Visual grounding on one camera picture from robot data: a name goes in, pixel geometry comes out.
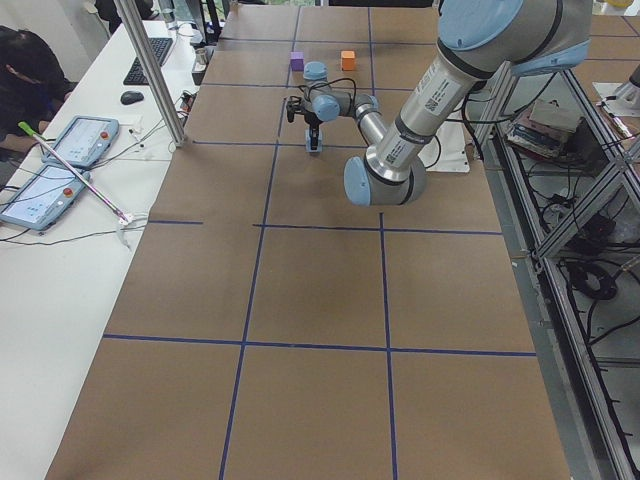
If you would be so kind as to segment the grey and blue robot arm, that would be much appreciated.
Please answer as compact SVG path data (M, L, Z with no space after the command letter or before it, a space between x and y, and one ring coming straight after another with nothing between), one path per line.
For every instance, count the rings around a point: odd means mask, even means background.
M287 114L304 115L315 141L319 124L354 119L367 143L344 167L344 190L355 205L404 205L426 185L419 154L463 98L505 62L514 76L549 74L579 65L590 44L588 1L444 1L437 55L391 124L370 95L331 88L321 62L304 67L302 98Z

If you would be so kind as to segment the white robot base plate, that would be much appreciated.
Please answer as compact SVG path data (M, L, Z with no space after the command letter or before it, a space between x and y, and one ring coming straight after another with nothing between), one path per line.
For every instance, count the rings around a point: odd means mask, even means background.
M428 172L463 173L470 171L466 155L463 126L456 122L445 122L433 139L420 152L419 157Z

